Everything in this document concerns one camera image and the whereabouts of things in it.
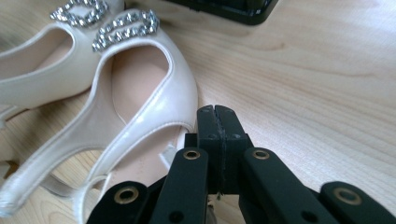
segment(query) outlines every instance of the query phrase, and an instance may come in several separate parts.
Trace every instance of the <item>peep-toe shoe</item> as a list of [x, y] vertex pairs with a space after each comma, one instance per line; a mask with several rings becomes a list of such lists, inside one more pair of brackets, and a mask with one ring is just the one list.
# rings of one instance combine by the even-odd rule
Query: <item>peep-toe shoe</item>
[[56, 22], [0, 53], [0, 128], [23, 110], [87, 90], [100, 60], [97, 28], [123, 8], [122, 0], [70, 0], [50, 14]]
[[[132, 9], [107, 30], [99, 29], [92, 46], [102, 58], [87, 103], [6, 180], [0, 216], [15, 213], [41, 184], [56, 195], [73, 197], [82, 223], [85, 194], [95, 183], [104, 181], [106, 190], [126, 179], [149, 185], [166, 175], [160, 154], [183, 147], [195, 123], [198, 97], [187, 62], [158, 25], [152, 11]], [[81, 188], [50, 175], [73, 155], [98, 148], [103, 153]]]

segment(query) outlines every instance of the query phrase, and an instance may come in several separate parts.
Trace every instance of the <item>shoe insole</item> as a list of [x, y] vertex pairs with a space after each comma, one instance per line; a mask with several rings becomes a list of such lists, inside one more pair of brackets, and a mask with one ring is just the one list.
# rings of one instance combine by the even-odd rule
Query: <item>shoe insole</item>
[[[125, 50], [117, 54], [112, 67], [112, 96], [119, 117], [128, 123], [168, 73], [169, 63], [163, 52], [153, 46]], [[154, 133], [123, 158], [111, 174], [107, 188], [133, 180], [152, 184], [166, 175], [159, 153], [176, 146], [180, 127]]]
[[[66, 35], [64, 37], [64, 40], [62, 40], [61, 44], [56, 46], [56, 48], [53, 49], [53, 51], [34, 70], [45, 68], [53, 63], [60, 61], [67, 54], [67, 52], [69, 52], [72, 46], [73, 39], [70, 37], [70, 35]], [[12, 105], [0, 105], [0, 114], [5, 113], [11, 107]]]

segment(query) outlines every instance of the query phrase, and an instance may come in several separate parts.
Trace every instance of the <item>rhinestone embellishment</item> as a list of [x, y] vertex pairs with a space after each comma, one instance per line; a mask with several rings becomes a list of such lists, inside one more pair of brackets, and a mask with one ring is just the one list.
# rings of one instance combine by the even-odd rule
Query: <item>rhinestone embellishment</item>
[[99, 29], [93, 40], [92, 50], [102, 52], [121, 41], [137, 36], [153, 35], [157, 32], [159, 24], [160, 20], [152, 10], [127, 13]]
[[[70, 12], [75, 7], [87, 7], [92, 10], [85, 16], [79, 16]], [[109, 11], [107, 2], [100, 0], [70, 0], [63, 7], [58, 7], [49, 17], [56, 21], [65, 22], [73, 27], [87, 28], [100, 21]]]

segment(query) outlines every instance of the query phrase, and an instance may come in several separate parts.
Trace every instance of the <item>light wood surface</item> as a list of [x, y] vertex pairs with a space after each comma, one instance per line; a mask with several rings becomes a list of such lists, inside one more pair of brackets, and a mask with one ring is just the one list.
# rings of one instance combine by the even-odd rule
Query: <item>light wood surface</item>
[[[29, 39], [63, 3], [2, 0], [0, 50]], [[396, 215], [396, 2], [279, 0], [258, 26], [159, 0], [127, 5], [153, 8], [160, 16], [195, 75], [200, 106], [234, 109], [254, 145], [272, 149], [309, 188], [345, 181]], [[8, 121], [0, 132], [0, 160], [23, 162], [77, 114], [86, 97]], [[77, 184], [97, 156], [79, 154], [55, 174]], [[237, 197], [222, 198], [216, 213], [219, 223], [243, 223]], [[0, 223], [75, 220], [71, 202], [38, 189]]]

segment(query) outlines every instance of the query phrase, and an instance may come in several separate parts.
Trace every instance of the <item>black plastic part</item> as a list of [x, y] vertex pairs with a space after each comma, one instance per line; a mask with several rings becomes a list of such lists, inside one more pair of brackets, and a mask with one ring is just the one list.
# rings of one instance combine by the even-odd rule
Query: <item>black plastic part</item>
[[[127, 187], [138, 197], [116, 203], [117, 192]], [[133, 195], [126, 191], [119, 197]], [[253, 147], [235, 113], [220, 105], [197, 111], [197, 134], [186, 134], [168, 176], [149, 188], [131, 181], [114, 186], [88, 223], [205, 223], [208, 192], [239, 194], [247, 224], [396, 224], [389, 211], [352, 185], [332, 182], [320, 193], [305, 187], [274, 152]]]
[[[122, 194], [119, 194], [118, 198], [124, 199], [124, 201], [134, 196], [136, 198], [130, 203], [117, 203], [115, 198], [120, 192]], [[139, 221], [139, 218], [146, 206], [148, 197], [148, 189], [141, 183], [126, 181], [115, 185], [106, 192], [99, 204], [94, 207], [87, 224], [142, 223]]]
[[208, 192], [219, 192], [221, 177], [221, 133], [218, 120], [212, 105], [204, 106], [197, 111], [197, 147], [209, 155], [208, 164]]
[[176, 154], [149, 223], [205, 223], [207, 164], [207, 153], [198, 148]]
[[253, 144], [235, 112], [222, 105], [199, 109], [197, 142], [209, 155], [209, 193], [238, 194], [239, 160]]
[[274, 152], [249, 148], [243, 169], [269, 223], [338, 223]]
[[247, 25], [264, 22], [278, 0], [166, 0]]
[[396, 223], [396, 218], [381, 204], [361, 189], [344, 182], [323, 185], [319, 199], [341, 223]]
[[222, 105], [216, 105], [215, 111], [222, 133], [222, 183], [219, 191], [223, 194], [238, 194], [240, 159], [243, 157], [245, 150], [248, 147], [253, 147], [253, 145], [233, 110]]

